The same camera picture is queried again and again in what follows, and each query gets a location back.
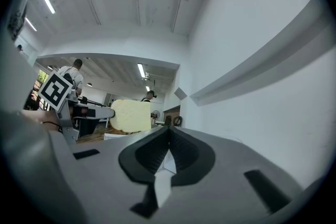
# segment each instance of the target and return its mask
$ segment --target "person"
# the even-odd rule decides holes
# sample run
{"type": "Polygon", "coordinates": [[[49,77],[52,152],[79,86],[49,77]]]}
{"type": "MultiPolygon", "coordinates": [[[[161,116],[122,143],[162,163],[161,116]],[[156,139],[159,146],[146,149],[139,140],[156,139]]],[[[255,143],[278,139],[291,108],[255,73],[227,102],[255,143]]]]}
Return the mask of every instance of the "person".
{"type": "Polygon", "coordinates": [[[156,98],[154,91],[148,91],[146,96],[141,100],[141,102],[151,102],[153,98],[156,98]]]}
{"type": "Polygon", "coordinates": [[[23,50],[22,50],[22,45],[18,45],[18,46],[17,46],[17,51],[18,51],[18,52],[23,52],[23,50]]]}
{"type": "MultiPolygon", "coordinates": [[[[156,98],[156,95],[155,95],[155,92],[151,90],[151,91],[148,91],[148,92],[147,92],[146,96],[141,100],[141,102],[151,102],[151,100],[152,100],[153,98],[156,98]]],[[[151,118],[156,119],[156,118],[157,118],[157,115],[151,113],[151,118]]]]}
{"type": "Polygon", "coordinates": [[[83,62],[80,59],[76,59],[72,65],[72,67],[61,67],[57,73],[60,74],[62,77],[64,77],[65,74],[69,74],[73,81],[73,87],[76,91],[76,95],[80,96],[82,94],[82,88],[83,88],[83,76],[79,73],[79,69],[82,67],[83,62]]]}

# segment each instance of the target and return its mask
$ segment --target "yellow sponge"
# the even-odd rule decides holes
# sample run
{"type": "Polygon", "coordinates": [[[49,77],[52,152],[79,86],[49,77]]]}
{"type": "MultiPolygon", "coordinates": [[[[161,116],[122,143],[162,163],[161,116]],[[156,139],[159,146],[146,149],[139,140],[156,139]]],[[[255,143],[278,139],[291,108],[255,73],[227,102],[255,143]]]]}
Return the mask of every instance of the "yellow sponge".
{"type": "Polygon", "coordinates": [[[116,115],[110,119],[110,123],[116,130],[134,133],[146,131],[152,127],[150,102],[116,100],[112,103],[111,109],[116,115]]]}

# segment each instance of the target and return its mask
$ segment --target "floor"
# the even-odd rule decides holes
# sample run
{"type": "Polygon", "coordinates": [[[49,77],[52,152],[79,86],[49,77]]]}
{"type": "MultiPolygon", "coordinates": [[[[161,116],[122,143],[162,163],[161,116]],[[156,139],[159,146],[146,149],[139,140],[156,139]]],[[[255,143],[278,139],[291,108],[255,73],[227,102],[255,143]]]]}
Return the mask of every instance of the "floor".
{"type": "Polygon", "coordinates": [[[98,123],[93,134],[81,137],[80,139],[77,140],[77,144],[102,141],[104,140],[104,134],[126,134],[126,133],[112,128],[110,124],[108,128],[105,128],[105,123],[98,123]]]}

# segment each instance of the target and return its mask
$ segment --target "black rubber pad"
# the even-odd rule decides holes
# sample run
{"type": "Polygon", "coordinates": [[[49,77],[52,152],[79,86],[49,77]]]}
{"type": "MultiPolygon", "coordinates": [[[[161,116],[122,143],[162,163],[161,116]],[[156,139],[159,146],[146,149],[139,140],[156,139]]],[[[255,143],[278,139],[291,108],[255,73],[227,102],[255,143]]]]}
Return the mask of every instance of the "black rubber pad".
{"type": "Polygon", "coordinates": [[[248,171],[244,173],[244,176],[272,213],[290,203],[290,199],[261,171],[248,171]]]}
{"type": "Polygon", "coordinates": [[[90,156],[93,156],[99,153],[100,152],[98,150],[88,150],[88,151],[74,153],[73,156],[75,157],[75,159],[83,159],[83,158],[90,157],[90,156]]]}

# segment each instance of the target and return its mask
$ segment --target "cable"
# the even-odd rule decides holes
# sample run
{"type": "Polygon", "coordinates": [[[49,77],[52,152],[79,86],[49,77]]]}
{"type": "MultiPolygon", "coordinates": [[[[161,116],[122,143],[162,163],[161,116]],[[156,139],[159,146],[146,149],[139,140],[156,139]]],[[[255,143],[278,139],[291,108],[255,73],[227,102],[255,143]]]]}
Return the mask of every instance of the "cable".
{"type": "Polygon", "coordinates": [[[41,122],[41,124],[45,124],[45,123],[50,123],[50,124],[53,124],[53,125],[55,125],[57,127],[61,127],[61,125],[59,125],[59,124],[57,124],[55,122],[52,122],[52,121],[43,121],[43,122],[41,122]]]}
{"type": "Polygon", "coordinates": [[[41,124],[45,124],[45,123],[50,123],[50,124],[52,124],[52,125],[57,126],[57,127],[58,127],[58,131],[59,131],[60,133],[63,133],[63,129],[62,129],[61,125],[58,125],[57,123],[52,122],[52,121],[43,121],[43,122],[41,122],[41,124]]]}
{"type": "Polygon", "coordinates": [[[181,116],[175,117],[173,120],[173,124],[174,126],[180,127],[182,125],[182,117],[181,116]]]}

